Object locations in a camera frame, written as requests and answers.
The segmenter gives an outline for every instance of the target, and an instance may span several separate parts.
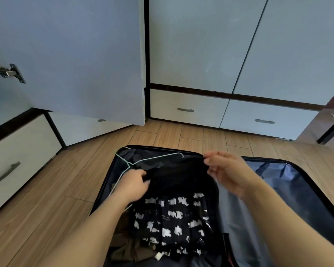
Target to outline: black suitcase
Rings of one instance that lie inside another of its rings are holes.
[[[201,156],[195,152],[129,145],[116,153],[129,162],[158,157],[171,153],[188,156]],[[334,244],[334,206],[316,186],[309,175],[292,162],[257,157],[243,157],[248,165],[263,178],[280,197],[312,228]],[[172,155],[139,162],[135,168],[150,169],[171,166],[182,160],[182,156]],[[104,179],[91,213],[108,197],[111,186],[127,168],[118,156],[115,156]],[[266,244],[259,236],[254,221],[246,206],[233,194],[219,186],[219,231],[217,241],[222,244],[220,256],[185,257],[179,262],[163,256],[159,261],[154,258],[141,262],[109,262],[109,254],[104,266],[274,266]]]

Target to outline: black and white patterned clothing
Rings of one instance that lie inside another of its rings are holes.
[[[213,234],[208,201],[210,192],[218,194],[218,190],[210,189],[214,180],[200,170],[199,159],[173,169],[148,171],[150,187],[130,209],[129,234],[140,239],[141,245],[174,259],[206,251],[205,240],[212,239]]]

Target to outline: silver handle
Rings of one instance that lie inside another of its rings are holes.
[[[5,172],[3,175],[0,176],[0,182],[5,179],[10,173],[12,173],[18,166],[20,166],[21,162],[17,162],[15,164],[12,164],[11,167],[7,172]]]
[[[266,120],[261,120],[261,119],[255,119],[255,122],[259,122],[259,123],[270,123],[270,124],[274,124],[274,121],[266,121]]]
[[[188,110],[186,108],[177,108],[177,110],[187,111],[187,112],[194,112],[194,110]]]

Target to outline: drawer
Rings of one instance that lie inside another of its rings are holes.
[[[151,117],[219,127],[228,99],[151,89]]]
[[[221,128],[297,139],[317,111],[230,100]]]
[[[0,207],[59,150],[61,145],[41,115],[0,141]]]
[[[67,146],[129,126],[128,123],[101,121],[101,119],[56,111],[50,112],[49,115]]]

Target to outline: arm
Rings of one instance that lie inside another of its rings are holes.
[[[116,224],[130,202],[141,198],[149,181],[144,170],[129,170],[112,193],[67,239],[40,263],[40,267],[103,266]]]
[[[207,152],[208,173],[246,204],[277,266],[334,266],[334,246],[305,223],[241,157]]]

